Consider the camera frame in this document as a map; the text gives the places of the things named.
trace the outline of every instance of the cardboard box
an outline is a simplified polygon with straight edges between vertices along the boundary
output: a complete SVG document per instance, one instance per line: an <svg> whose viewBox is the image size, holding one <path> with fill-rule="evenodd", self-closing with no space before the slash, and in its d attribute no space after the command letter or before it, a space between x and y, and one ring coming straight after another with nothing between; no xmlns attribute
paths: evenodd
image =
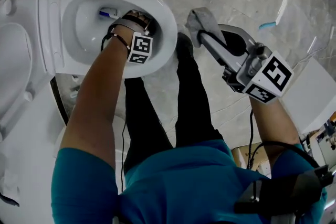
<svg viewBox="0 0 336 224"><path fill-rule="evenodd" d="M330 120L335 122L336 121L336 112L334 112L331 117L330 117Z"/></svg>
<svg viewBox="0 0 336 224"><path fill-rule="evenodd" d="M252 154L253 154L254 150L257 148L257 146L259 144L260 143L256 143L256 144L252 145L252 147L251 147L251 157L252 157ZM241 146L241 147L234 148L231 151L236 165L240 168L246 169L246 167L247 167L248 148L249 148L248 145L247 146ZM261 147L260 149L258 149L258 151L255 155L252 170L256 171L258 169L258 167L265 162L268 162L268 157L266 155L266 151L265 151L264 147Z"/></svg>

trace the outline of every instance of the toilet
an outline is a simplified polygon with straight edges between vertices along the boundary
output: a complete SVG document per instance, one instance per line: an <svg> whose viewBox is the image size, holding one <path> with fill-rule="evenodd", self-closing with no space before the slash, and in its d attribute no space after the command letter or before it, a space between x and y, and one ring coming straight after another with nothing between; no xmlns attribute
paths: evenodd
<svg viewBox="0 0 336 224"><path fill-rule="evenodd" d="M123 77L153 73L172 57L177 25L162 0L0 0L0 134L5 137L25 107L55 73L85 75L100 53L101 40L115 19L136 9L155 23L151 58L127 63Z"/></svg>

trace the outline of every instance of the cable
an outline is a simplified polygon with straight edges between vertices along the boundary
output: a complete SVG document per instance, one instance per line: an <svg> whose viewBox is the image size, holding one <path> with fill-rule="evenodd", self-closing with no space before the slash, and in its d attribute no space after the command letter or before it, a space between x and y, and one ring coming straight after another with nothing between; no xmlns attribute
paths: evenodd
<svg viewBox="0 0 336 224"><path fill-rule="evenodd" d="M250 144L248 146L248 160L247 160L247 169L252 169L252 163L251 163L251 150L252 150L252 141L253 141L253 110L251 109L250 113L250 126L251 126L251 138L250 138Z"/></svg>
<svg viewBox="0 0 336 224"><path fill-rule="evenodd" d="M108 33L103 37L103 40L101 41L101 47L100 47L100 52L102 52L104 50L104 42L107 39L110 39L112 37L116 37L117 39L120 40L121 43L123 43L125 45L125 47L127 48L128 52L131 50L131 47L127 44L127 42L119 35L115 34L115 33Z"/></svg>
<svg viewBox="0 0 336 224"><path fill-rule="evenodd" d="M126 128L126 120L125 120L125 124L124 124L124 129L122 129L122 152L121 152L121 173L120 173L120 177L121 177L121 192L124 191L124 180L122 179L122 173L124 172L124 149L125 149L125 138L124 138L124 131Z"/></svg>
<svg viewBox="0 0 336 224"><path fill-rule="evenodd" d="M250 165L253 164L253 160L254 160L254 156L257 152L258 149L260 149L262 146L282 146L284 148L287 148L289 150L292 150L294 152L296 152L297 154L299 154L302 158L304 158L313 168L318 168L320 167L318 165L318 163L311 157L309 156L306 152L302 151L301 149L295 147L294 145L290 145L287 143L283 143L283 142L278 142L278 141L264 141L262 143L260 143L256 150L254 150L252 158L251 158L251 162Z"/></svg>

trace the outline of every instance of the black bracelet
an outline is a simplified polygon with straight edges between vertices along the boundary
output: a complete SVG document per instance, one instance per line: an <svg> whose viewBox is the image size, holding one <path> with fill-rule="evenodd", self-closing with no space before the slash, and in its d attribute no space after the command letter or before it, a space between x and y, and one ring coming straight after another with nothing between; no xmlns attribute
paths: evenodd
<svg viewBox="0 0 336 224"><path fill-rule="evenodd" d="M100 51L102 52L104 50L104 42L107 40L107 39L110 39L112 37L116 37L117 39L119 39L121 41L121 43L123 43L125 45L125 47L127 48L128 50L128 53L129 51L131 50L131 47L127 44L127 42L121 37L119 36L118 34L115 34L115 33L108 33L107 35L105 35L103 37L103 40L101 42L101 47L100 47Z"/></svg>

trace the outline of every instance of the person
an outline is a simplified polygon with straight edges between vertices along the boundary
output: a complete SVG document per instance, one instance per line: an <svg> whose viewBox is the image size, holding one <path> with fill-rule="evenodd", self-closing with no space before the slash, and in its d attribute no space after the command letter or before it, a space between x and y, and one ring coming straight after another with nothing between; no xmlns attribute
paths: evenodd
<svg viewBox="0 0 336 224"><path fill-rule="evenodd" d="M146 21L141 14L131 13ZM131 45L133 30L114 33ZM126 123L131 144L124 162L126 189L118 195L112 122L128 56L112 38L87 73L58 153L51 187L56 224L269 223L258 214L235 214L234 203L248 185L265 176L238 168L214 129L207 94L189 38L176 45L180 81L176 148L170 144L141 78L125 79ZM279 101L250 100L262 141L301 148L298 132ZM272 177L313 169L295 152L267 146ZM300 223L318 223L326 196Z"/></svg>

